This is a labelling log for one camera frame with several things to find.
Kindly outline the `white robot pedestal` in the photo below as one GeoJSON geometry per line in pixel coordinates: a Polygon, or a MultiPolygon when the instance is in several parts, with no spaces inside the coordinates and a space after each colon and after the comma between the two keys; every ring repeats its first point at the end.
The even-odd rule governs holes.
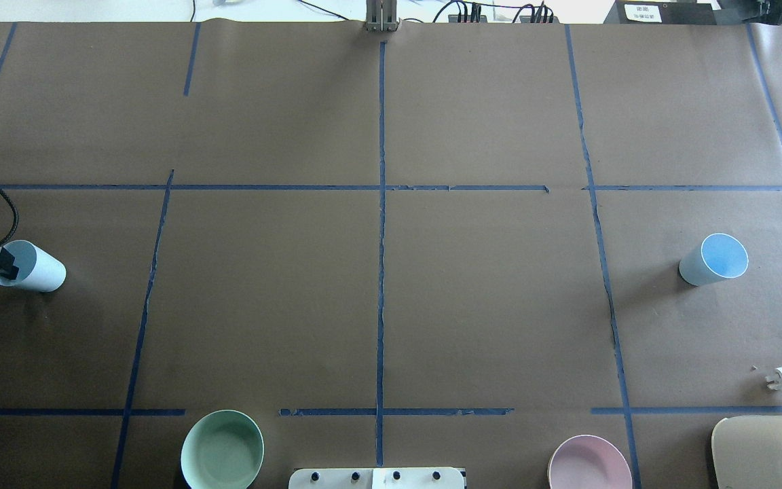
{"type": "Polygon", "coordinates": [[[465,470],[455,467],[302,468],[288,488],[466,488],[465,470]]]}

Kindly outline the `white toaster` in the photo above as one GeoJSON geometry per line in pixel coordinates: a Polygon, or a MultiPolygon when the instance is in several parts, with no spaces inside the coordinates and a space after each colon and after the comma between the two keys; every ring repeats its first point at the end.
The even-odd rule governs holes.
{"type": "Polygon", "coordinates": [[[782,416],[723,418],[711,434],[717,488],[782,488],[782,416]]]}

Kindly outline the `black box with label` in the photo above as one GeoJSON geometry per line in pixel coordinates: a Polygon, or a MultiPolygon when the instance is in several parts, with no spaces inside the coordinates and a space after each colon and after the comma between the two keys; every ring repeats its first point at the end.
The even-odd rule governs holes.
{"type": "Polygon", "coordinates": [[[614,1],[603,24],[716,25],[710,3],[614,1]]]}

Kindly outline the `aluminium frame post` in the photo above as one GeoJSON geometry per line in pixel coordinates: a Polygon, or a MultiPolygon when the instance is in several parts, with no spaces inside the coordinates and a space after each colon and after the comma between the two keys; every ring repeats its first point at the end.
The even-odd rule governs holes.
{"type": "Polygon", "coordinates": [[[368,32],[395,32],[399,28],[397,0],[366,0],[365,30],[368,32]]]}

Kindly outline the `pink bowl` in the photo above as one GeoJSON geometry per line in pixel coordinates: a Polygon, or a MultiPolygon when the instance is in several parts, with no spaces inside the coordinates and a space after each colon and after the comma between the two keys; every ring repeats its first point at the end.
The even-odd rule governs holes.
{"type": "Polygon", "coordinates": [[[546,468],[550,488],[633,488],[630,466],[621,451],[596,435],[566,439],[546,468]]]}

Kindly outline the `light blue cup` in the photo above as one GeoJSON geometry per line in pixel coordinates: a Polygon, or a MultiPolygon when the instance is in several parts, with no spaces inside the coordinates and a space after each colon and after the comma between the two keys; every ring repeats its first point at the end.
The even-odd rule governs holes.
{"type": "Polygon", "coordinates": [[[14,257],[16,277],[0,275],[0,286],[35,292],[53,292],[67,276],[65,266],[55,257],[27,240],[15,240],[3,247],[14,257]]]}
{"type": "Polygon", "coordinates": [[[713,233],[679,261],[677,271],[688,284],[703,286],[738,278],[749,264],[747,248],[738,238],[713,233]]]}

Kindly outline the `mint green bowl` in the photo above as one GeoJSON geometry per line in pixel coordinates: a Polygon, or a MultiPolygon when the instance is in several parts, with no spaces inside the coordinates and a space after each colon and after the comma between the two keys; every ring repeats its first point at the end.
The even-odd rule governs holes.
{"type": "Polygon", "coordinates": [[[257,422],[236,410],[211,412],[187,433],[180,467],[189,488],[248,488],[265,455],[257,422]]]}

